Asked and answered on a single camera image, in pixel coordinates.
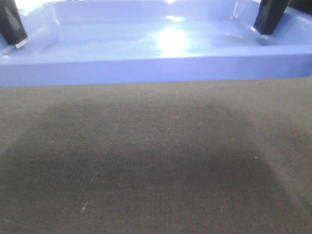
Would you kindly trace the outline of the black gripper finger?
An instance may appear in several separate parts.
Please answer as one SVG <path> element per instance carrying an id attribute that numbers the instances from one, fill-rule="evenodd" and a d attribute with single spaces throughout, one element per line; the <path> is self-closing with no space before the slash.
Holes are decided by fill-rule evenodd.
<path id="1" fill-rule="evenodd" d="M 262 0 L 253 27 L 262 35 L 271 35 L 290 0 Z"/>
<path id="2" fill-rule="evenodd" d="M 28 38 L 14 0 L 0 1 L 0 32 L 8 45 L 18 45 Z"/>

